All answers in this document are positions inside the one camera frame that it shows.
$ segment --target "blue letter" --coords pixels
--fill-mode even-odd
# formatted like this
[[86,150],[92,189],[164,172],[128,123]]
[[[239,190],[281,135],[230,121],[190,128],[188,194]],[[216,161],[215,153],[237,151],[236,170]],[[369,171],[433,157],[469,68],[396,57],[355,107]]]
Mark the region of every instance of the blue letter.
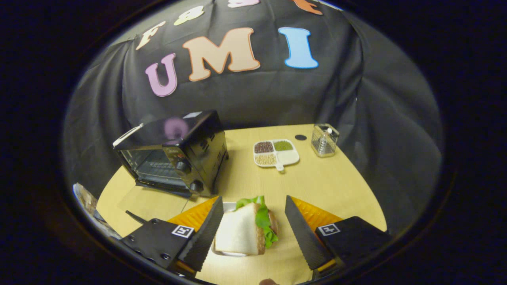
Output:
[[288,44],[288,59],[285,60],[287,66],[293,68],[316,68],[318,62],[312,58],[308,36],[310,31],[301,28],[283,27],[278,29],[280,34],[284,34]]

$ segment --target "dark circle sticker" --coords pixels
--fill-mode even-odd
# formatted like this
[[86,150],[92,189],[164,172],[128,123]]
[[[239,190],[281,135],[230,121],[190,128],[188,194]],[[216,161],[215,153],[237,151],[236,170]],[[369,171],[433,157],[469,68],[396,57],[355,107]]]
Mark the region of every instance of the dark circle sticker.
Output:
[[306,140],[306,136],[302,135],[302,134],[298,134],[296,135],[295,137],[297,140]]

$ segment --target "black fabric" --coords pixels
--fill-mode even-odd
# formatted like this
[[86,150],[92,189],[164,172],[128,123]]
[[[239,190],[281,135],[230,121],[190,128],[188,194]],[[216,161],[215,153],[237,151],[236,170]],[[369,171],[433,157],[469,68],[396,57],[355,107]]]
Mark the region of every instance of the black fabric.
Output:
[[[231,9],[227,1],[200,2],[205,13],[182,25],[184,9],[157,13],[166,21],[150,42],[134,40],[109,47],[84,73],[69,104],[64,129],[67,176],[99,197],[120,162],[112,142],[132,126],[181,114],[216,109],[226,129],[328,122],[340,132],[339,147],[374,191],[391,233],[407,226],[432,193],[441,159],[437,105],[417,67],[387,38],[352,15],[316,3],[323,16],[292,1],[262,1]],[[189,81],[184,42],[205,36],[219,45],[233,28],[251,27],[256,70]],[[280,27],[311,32],[313,69],[295,69]],[[175,53],[177,89],[156,96],[145,69]]]

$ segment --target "grain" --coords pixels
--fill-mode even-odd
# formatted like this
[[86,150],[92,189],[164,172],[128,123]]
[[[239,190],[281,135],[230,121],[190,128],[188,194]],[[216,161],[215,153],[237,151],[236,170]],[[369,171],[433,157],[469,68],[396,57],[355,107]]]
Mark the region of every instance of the grain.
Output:
[[278,152],[279,151],[288,151],[288,150],[292,149],[292,145],[288,141],[281,140],[281,141],[275,142],[275,149]]
[[273,165],[276,164],[276,157],[274,154],[257,155],[255,162],[260,165]]
[[258,142],[254,147],[255,153],[268,153],[273,151],[273,144],[270,141]]

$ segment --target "green grain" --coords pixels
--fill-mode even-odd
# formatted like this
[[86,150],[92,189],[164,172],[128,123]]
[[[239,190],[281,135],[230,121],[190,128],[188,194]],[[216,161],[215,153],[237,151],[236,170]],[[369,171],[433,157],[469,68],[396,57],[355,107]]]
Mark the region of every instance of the green grain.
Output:
[[275,150],[278,152],[279,151],[288,151],[291,149],[292,149],[292,145],[288,141],[281,140],[281,141],[275,142]]

